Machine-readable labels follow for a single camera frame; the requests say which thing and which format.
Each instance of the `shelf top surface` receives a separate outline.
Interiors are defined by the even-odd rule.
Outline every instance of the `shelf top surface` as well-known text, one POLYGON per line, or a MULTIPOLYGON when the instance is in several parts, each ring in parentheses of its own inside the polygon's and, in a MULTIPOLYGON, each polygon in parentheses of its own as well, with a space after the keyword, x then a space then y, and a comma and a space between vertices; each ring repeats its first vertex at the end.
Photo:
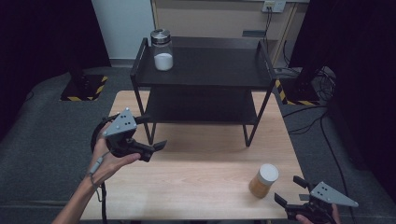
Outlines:
POLYGON ((202 86, 267 90, 271 77, 264 56, 256 49, 173 47, 174 65, 158 71, 152 48, 145 48, 138 86, 202 86))

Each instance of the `lower shelf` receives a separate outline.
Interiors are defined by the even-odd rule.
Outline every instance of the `lower shelf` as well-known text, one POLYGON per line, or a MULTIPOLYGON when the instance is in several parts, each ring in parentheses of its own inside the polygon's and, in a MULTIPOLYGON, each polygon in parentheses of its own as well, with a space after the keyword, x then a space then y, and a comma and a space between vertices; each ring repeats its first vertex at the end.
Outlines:
POLYGON ((151 88, 145 114, 159 123, 254 125, 257 114, 250 90, 151 88))

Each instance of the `jar with white powder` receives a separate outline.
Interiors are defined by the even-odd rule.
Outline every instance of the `jar with white powder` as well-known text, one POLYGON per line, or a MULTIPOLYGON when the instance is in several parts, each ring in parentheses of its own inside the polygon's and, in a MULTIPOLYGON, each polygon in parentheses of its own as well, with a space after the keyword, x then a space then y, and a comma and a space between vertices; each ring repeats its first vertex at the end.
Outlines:
POLYGON ((151 32, 155 67, 160 71, 168 71, 173 66, 172 40, 168 30, 157 29, 151 32))

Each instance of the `light wood tabletop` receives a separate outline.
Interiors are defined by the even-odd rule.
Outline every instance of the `light wood tabletop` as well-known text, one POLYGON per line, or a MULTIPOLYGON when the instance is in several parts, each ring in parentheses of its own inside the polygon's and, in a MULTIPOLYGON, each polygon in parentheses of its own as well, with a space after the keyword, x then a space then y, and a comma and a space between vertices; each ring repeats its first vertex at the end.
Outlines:
MULTIPOLYGON (((140 92, 145 104, 148 91, 140 92)), ((260 108, 265 92, 253 92, 260 108)), ((133 91, 120 91, 114 115, 129 107, 140 116, 133 91)), ((143 125, 134 139, 147 144, 143 125)), ((167 140, 150 162, 136 161, 106 181, 108 219, 213 220, 287 218, 274 201, 278 193, 289 203, 302 204, 306 189, 292 178, 303 174, 274 95, 264 110, 255 138, 246 147, 242 125, 157 124, 154 143, 167 140), (279 179, 269 194, 253 196, 248 183, 264 163, 272 163, 279 179)), ((101 204, 93 195, 82 219, 101 219, 101 204)))

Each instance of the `black metal frame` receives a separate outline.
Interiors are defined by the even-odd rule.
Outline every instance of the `black metal frame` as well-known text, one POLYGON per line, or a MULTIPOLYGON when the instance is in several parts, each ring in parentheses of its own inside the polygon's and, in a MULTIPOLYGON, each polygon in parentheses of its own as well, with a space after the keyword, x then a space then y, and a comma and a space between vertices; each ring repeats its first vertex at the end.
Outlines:
MULTIPOLYGON (((132 68, 132 72, 131 72, 131 80, 132 80, 132 84, 133 84, 133 87, 134 87, 134 94, 136 96, 136 100, 137 100, 141 115, 144 115, 146 112, 145 112, 145 108, 143 107, 142 100, 141 100, 141 97, 140 97, 139 86, 137 84, 136 75, 141 70, 142 61, 144 61, 148 57, 148 55, 146 53, 148 47, 149 47, 149 42, 148 42, 148 40, 146 38, 144 38, 143 41, 142 41, 142 44, 140 46, 140 49, 139 49, 139 51, 137 53, 136 59, 134 61, 134 67, 132 68)), ((268 56, 268 53, 266 51, 265 43, 262 40, 259 41, 256 52, 257 52, 257 54, 261 53, 263 55, 264 60, 265 60, 265 64, 266 64, 266 68, 269 71, 271 82, 270 82, 270 85, 268 86, 268 88, 266 90, 266 94, 265 94, 264 99, 262 101, 261 109, 260 109, 259 114, 258 114, 258 116, 257 116, 257 118, 256 118, 256 120, 255 120, 255 122, 253 124, 253 128, 252 128, 252 131, 251 131, 250 135, 248 135, 247 125, 245 123, 242 123, 243 130, 244 130, 245 143, 246 143, 247 147, 250 146, 250 144, 251 144, 251 142, 253 140, 254 134, 255 134, 258 126, 259 126, 260 120, 262 119, 262 114, 264 112, 264 109, 265 109, 265 107, 266 107, 266 105, 268 103, 268 100, 269 100, 270 96, 271 96, 272 89, 274 88, 275 83, 276 83, 276 80, 274 79, 274 77, 275 77, 274 68, 273 68, 273 66, 271 64, 271 61, 270 61, 269 56, 268 56)), ((144 127, 145 127, 145 130, 146 130, 146 135, 147 135, 147 138, 148 138, 148 142, 150 144, 152 144, 153 141, 154 141, 154 134, 155 134, 156 126, 157 126, 157 122, 153 121, 152 122, 151 132, 150 132, 148 124, 144 123, 144 127)))

